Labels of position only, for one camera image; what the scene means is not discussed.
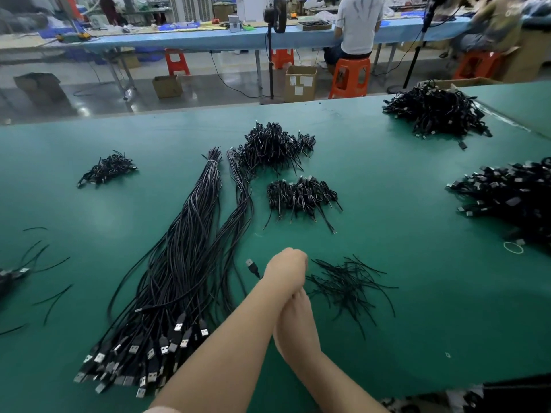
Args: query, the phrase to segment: label on box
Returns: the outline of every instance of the label on box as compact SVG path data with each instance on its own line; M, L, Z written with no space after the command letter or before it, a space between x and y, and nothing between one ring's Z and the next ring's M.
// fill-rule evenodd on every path
M312 87L313 83L313 76L301 76L300 77L300 84L304 85L305 87Z

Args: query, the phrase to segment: concrete floor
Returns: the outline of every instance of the concrete floor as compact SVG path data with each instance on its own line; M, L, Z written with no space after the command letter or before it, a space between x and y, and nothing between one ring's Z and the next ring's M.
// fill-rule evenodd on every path
M386 70L390 48L383 48L379 65L374 74ZM437 56L441 51L422 49L413 71L410 87L428 79L448 79L452 71L446 69L447 59ZM410 66L413 52L404 55L396 51L395 68L400 59L403 61L389 75L370 76L368 93L386 93L391 85L402 85ZM155 112L191 107L223 107L244 103L258 103L259 96L269 95L269 76L267 54L262 52L262 83L260 91L254 52L235 54L223 52L213 54L187 54L191 75L181 76L183 95L179 98L158 99L152 85L152 79L158 75L167 75L166 62L144 62L139 68L131 69L137 90L130 101L124 101L115 85L107 65L93 62L60 62L59 53L55 56L36 56L33 58L0 57L0 124L22 124L56 121L69 118L93 118L117 114ZM322 51L301 48L295 51L295 64L313 65L323 61ZM25 92L16 88L14 76L29 72L53 73L60 80L67 101L47 107L37 107ZM551 77L543 70L541 78ZM331 88L331 75L325 69L318 72L316 98L327 98ZM274 95L282 97L285 86L285 69L274 71Z

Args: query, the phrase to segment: bundle of black cables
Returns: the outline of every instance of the bundle of black cables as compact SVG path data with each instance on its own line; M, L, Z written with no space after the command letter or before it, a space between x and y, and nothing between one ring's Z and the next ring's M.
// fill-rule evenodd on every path
M375 319L373 319L370 313L370 310L374 309L375 305L368 300L366 288L381 291L390 303L392 314L396 317L394 306L383 289L397 289L398 287L381 285L374 279L374 275L380 276L381 274L386 274L386 272L378 271L367 266L354 254L352 258L345 257L344 264L342 265L331 265L320 259L315 259L313 261L323 269L324 277L316 275L308 275L306 277L308 281L316 286L316 288L308 294L310 296L322 294L327 298L329 306L331 306L331 303L336 305L339 308L339 312L335 319L337 319L344 310L347 310L360 327L364 340L364 328L359 320L361 312L366 312L373 321L373 324L377 326Z
M283 217L282 215L285 210L291 210L291 222L293 222L293 216L296 216L300 211L303 211L316 221L316 210L319 210L329 230L332 233L336 233L333 226L327 220L321 206L328 204L333 207L331 202L334 201L341 211L342 207L338 202L337 193L329 188L325 181L318 181L313 176L309 176L308 178L300 176L296 184L288 183L285 180L277 180L268 185L267 195L270 205L270 216L264 229L268 226L274 210L278 212L278 220Z
M494 216L516 226L506 240L551 243L551 157L509 167L482 167L446 187L470 198L466 216Z
M244 145L235 151L238 166L247 175L254 176L263 167L272 168L278 174L282 167L293 167L302 170L300 155L313 151L316 143L314 136L302 135L297 139L283 131L279 123L268 123L266 126L256 122L255 127L245 135Z
M438 89L431 82L384 100L383 111L394 114L395 118L413 121L417 137L448 133L463 138L469 131L491 137L492 133L480 120L484 113L474 103L475 99L461 91Z
M115 150L113 152L106 159L100 158L98 164L82 176L77 187L80 188L86 183L105 184L119 175L128 174L138 169L124 153Z
M212 226L220 215L218 163L222 154L216 148L206 158L182 211L167 233L128 271L111 299L109 319L122 286L148 260L134 298L111 321L74 379L98 381L97 393L112 384L137 385L136 397L153 388L158 391L207 338L207 320L215 323L214 307L220 306L224 314L234 309L228 273L235 266L237 242L250 223L250 188L236 171L234 153L229 151L238 207L214 233Z

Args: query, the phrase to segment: orange plastic stool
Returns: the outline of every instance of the orange plastic stool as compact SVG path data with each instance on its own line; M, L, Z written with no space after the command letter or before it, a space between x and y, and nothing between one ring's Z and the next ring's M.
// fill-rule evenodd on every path
M453 79L461 80L479 76L492 78L502 60L503 56L499 52L467 52L457 71L455 71Z
M170 54L176 54L180 57L180 60L173 62L170 58ZM166 66L169 68L169 75L174 75L176 71L185 71L186 75L191 75L189 68L187 67L186 58L183 56L182 51L177 49L165 49Z
M275 52L272 52L272 62L274 64L274 68L276 69L282 69L283 65L286 63L291 63L291 65L295 64L295 52L293 49L290 49L291 53L289 53L289 50L287 49L278 49Z
M365 97L368 94L370 68L371 61L369 58L339 59L335 68L329 98L335 96L344 98ZM365 81L360 84L360 72L362 69L365 70ZM338 81L339 71L341 70L343 71L343 77L341 81Z

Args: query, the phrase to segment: worker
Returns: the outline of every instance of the worker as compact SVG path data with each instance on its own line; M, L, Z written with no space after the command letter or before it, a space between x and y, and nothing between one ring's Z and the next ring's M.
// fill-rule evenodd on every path
M341 0L334 31L337 44L323 49L331 74L341 58L364 59L371 55L382 12L383 0Z
M272 334L324 413L388 413L322 352L302 287L307 265L301 250L287 248L274 256L264 277L167 382L147 413L244 413Z
M519 41L521 19L521 0L490 1L474 15L467 31L452 39L454 55L471 50L509 50Z

